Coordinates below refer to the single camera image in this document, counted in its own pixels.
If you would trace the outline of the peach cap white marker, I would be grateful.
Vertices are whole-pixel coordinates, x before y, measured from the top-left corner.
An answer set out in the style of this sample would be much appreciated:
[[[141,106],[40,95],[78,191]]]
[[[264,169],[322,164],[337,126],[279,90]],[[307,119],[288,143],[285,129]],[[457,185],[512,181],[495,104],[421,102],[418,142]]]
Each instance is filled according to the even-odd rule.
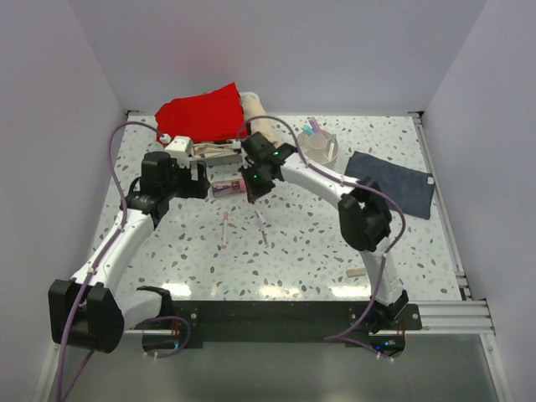
[[[229,226],[229,211],[224,212],[223,217],[223,231],[222,231],[222,249],[227,247],[227,238],[228,238],[228,226]]]

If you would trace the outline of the blue white eraser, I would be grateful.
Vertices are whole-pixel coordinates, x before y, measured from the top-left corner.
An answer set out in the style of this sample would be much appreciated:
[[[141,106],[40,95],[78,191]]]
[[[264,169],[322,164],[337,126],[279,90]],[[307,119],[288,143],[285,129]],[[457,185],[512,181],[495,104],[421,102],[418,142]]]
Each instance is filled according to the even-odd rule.
[[[310,137],[315,134],[313,129],[309,125],[305,125],[302,130]]]

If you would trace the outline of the pink purple correction tape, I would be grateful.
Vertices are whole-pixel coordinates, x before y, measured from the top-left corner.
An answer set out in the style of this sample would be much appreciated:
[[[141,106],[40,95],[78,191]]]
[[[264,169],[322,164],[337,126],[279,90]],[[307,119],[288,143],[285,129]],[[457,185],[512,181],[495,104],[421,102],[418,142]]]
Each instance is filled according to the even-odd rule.
[[[309,125],[315,134],[322,134],[322,128],[319,126],[315,117],[308,118]]]

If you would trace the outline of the grey cap white marker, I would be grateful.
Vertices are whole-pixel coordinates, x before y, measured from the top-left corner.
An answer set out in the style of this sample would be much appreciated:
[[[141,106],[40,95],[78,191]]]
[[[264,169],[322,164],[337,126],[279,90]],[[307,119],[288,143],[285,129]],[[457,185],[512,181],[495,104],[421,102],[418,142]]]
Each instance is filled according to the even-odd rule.
[[[336,145],[337,145],[337,137],[335,134],[333,134],[330,138],[328,154],[327,154],[327,157],[329,160],[334,159]]]

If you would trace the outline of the beige small eraser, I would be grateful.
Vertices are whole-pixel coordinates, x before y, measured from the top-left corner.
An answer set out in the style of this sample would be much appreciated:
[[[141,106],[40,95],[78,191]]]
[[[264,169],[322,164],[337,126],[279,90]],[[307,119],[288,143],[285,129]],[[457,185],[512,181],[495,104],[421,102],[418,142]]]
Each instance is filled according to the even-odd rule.
[[[366,270],[364,268],[347,270],[347,277],[364,276],[365,274]]]

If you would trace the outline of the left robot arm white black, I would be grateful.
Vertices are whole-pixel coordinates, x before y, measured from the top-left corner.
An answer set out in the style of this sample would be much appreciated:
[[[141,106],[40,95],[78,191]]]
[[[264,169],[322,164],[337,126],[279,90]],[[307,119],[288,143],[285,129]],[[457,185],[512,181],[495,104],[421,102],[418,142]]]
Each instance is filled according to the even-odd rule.
[[[52,339],[65,344],[111,353],[122,334],[147,321],[165,328],[173,320],[169,291],[141,286],[119,300],[116,289],[126,268],[145,240],[167,214],[174,198],[205,199],[209,192],[206,166],[190,161],[182,167],[166,152],[148,152],[122,197],[120,212],[95,253],[68,280],[49,288]]]

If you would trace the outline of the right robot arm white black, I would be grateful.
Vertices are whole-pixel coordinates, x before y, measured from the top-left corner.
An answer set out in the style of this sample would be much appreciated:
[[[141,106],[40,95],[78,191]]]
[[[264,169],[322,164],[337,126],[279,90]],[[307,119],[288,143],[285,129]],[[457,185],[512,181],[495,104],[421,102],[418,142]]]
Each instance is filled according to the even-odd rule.
[[[346,330],[328,340],[349,335],[365,319],[373,316],[384,329],[393,328],[403,318],[409,298],[391,256],[402,235],[390,237],[390,207],[399,213],[401,232],[406,222],[403,212],[383,193],[372,178],[357,180],[305,157],[296,144],[275,147],[259,132],[240,141],[245,164],[240,173],[245,180],[248,201],[254,203],[267,195],[275,181],[299,186],[325,200],[338,211],[339,228],[344,241],[361,256],[372,294],[364,311]]]

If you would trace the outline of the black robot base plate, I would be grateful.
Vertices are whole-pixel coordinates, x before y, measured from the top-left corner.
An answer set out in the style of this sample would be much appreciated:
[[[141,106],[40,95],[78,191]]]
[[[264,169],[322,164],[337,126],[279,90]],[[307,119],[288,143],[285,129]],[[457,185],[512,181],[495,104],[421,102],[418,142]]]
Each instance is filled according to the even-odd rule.
[[[189,348],[205,343],[320,343],[353,325],[365,301],[174,301],[169,313],[188,321],[138,324],[142,346],[171,349],[187,341]]]

